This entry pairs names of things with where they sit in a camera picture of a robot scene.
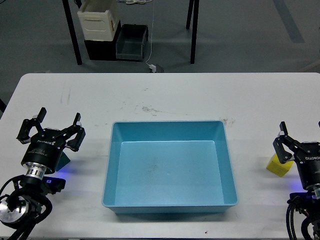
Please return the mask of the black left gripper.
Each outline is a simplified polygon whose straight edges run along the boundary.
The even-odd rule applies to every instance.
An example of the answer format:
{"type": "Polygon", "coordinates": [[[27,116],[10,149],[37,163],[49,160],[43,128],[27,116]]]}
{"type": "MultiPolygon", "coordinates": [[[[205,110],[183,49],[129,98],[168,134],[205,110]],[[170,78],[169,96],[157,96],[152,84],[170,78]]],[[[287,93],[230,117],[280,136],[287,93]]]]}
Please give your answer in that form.
{"type": "Polygon", "coordinates": [[[79,112],[76,113],[72,125],[62,131],[42,128],[41,123],[46,114],[46,108],[42,107],[38,115],[32,119],[24,119],[16,139],[22,144],[29,144],[21,160],[22,166],[29,168],[31,165],[41,165],[45,167],[46,174],[53,174],[56,172],[64,148],[78,152],[86,132],[81,125],[79,112]],[[30,137],[30,131],[33,127],[37,129],[38,133],[30,137]]]}

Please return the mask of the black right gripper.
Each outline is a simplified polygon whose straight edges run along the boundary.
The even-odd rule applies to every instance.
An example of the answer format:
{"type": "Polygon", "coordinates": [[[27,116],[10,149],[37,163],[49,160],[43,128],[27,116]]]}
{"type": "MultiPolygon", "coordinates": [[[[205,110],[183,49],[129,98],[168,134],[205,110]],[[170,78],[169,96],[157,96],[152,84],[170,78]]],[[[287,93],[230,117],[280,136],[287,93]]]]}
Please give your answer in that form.
{"type": "Polygon", "coordinates": [[[273,147],[281,164],[294,161],[304,190],[320,187],[320,143],[303,142],[289,136],[286,123],[279,124],[280,132],[273,141],[273,147]]]}

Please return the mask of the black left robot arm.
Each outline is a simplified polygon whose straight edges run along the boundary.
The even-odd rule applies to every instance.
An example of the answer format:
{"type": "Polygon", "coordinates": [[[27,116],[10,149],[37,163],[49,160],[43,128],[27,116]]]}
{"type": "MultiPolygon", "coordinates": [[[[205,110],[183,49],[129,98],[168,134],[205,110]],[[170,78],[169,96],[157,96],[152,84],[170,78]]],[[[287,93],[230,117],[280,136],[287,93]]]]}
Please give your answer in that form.
{"type": "Polygon", "coordinates": [[[21,160],[27,172],[7,180],[5,184],[12,183],[14,190],[0,195],[0,222],[15,230],[9,237],[11,240],[26,240],[34,227],[52,212],[47,195],[60,192],[66,185],[65,179],[52,174],[70,162],[64,149],[77,152],[86,135],[80,113],[62,130],[42,128],[46,113],[43,107],[38,115],[23,120],[17,140],[28,145],[21,160]]]}

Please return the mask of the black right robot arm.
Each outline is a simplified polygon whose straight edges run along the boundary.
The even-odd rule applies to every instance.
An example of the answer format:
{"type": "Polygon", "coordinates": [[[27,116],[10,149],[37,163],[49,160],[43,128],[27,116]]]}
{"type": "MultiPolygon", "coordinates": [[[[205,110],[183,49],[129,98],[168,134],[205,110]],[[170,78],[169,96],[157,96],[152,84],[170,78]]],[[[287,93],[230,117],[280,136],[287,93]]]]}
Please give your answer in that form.
{"type": "Polygon", "coordinates": [[[299,142],[289,136],[286,123],[279,124],[280,132],[273,141],[275,154],[284,165],[295,162],[305,192],[289,195],[286,210],[286,229],[290,240],[296,240],[294,213],[305,216],[300,231],[305,240],[320,238],[320,143],[299,142]]]}

